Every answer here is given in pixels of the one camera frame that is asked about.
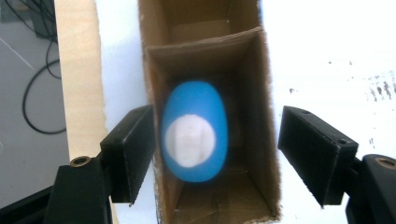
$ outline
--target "gray floor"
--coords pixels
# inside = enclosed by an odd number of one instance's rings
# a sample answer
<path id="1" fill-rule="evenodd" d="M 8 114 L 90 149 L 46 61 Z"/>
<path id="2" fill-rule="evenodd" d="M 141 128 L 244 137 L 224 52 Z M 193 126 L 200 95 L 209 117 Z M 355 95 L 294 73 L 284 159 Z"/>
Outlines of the gray floor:
<path id="1" fill-rule="evenodd" d="M 49 44 L 20 21 L 0 23 L 0 208 L 52 185 L 58 167 L 69 161 L 66 133 L 37 133 L 21 112 L 23 93 L 45 65 Z M 59 58 L 57 48 L 50 61 Z M 61 74 L 59 64 L 51 70 Z M 27 115 L 41 129 L 64 128 L 62 81 L 45 71 L 28 95 Z"/>

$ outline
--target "cardboard divider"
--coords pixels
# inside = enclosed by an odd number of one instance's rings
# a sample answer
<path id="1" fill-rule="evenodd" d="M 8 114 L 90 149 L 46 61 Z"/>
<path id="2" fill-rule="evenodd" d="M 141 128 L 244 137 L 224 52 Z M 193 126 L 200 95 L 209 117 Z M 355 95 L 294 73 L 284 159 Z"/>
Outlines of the cardboard divider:
<path id="1" fill-rule="evenodd" d="M 140 0 L 148 96 L 154 105 L 160 223 L 244 223 L 279 211 L 279 168 L 265 36 L 256 0 Z M 172 90 L 206 81 L 225 104 L 229 150 L 220 174 L 184 183 L 166 167 L 160 124 Z"/>

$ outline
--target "blue egg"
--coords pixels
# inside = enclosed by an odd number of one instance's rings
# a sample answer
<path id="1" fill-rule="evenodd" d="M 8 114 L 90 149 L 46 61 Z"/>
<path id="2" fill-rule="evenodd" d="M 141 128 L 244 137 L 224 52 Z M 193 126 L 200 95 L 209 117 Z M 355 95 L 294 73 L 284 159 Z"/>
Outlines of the blue egg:
<path id="1" fill-rule="evenodd" d="M 177 86 L 165 106 L 161 141 L 165 163 L 179 179 L 203 182 L 217 175 L 228 147 L 227 119 L 218 92 L 203 81 Z"/>

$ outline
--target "brown cardboard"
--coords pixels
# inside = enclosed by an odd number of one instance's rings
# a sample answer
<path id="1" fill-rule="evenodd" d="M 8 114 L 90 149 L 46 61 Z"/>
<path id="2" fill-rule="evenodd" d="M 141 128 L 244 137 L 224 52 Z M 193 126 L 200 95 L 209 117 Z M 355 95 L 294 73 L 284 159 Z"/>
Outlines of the brown cardboard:
<path id="1" fill-rule="evenodd" d="M 279 171 L 257 2 L 141 0 L 139 9 L 148 95 L 155 110 L 159 222 L 277 219 Z M 198 184 L 170 173 L 159 144 L 167 98 L 187 80 L 207 81 L 218 90 L 229 126 L 226 164 L 215 178 Z"/>

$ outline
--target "white circle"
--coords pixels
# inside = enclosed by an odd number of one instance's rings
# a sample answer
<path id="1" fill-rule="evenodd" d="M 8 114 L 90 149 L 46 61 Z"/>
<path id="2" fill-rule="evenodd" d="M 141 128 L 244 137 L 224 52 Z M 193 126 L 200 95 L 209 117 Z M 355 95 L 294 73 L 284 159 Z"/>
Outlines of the white circle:
<path id="1" fill-rule="evenodd" d="M 167 152 L 183 167 L 194 167 L 209 159 L 215 144 L 212 126 L 196 115 L 177 118 L 165 134 Z"/>

